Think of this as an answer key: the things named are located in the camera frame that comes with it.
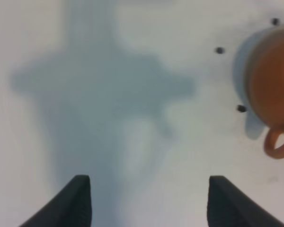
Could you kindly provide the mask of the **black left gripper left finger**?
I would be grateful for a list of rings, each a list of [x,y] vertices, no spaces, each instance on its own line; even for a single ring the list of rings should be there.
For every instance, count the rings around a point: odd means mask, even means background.
[[[88,175],[76,175],[23,227],[90,227],[91,187]]]

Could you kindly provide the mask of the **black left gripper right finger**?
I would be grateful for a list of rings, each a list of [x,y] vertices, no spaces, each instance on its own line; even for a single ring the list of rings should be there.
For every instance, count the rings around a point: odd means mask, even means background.
[[[224,176],[210,176],[207,222],[210,227],[284,227]]]

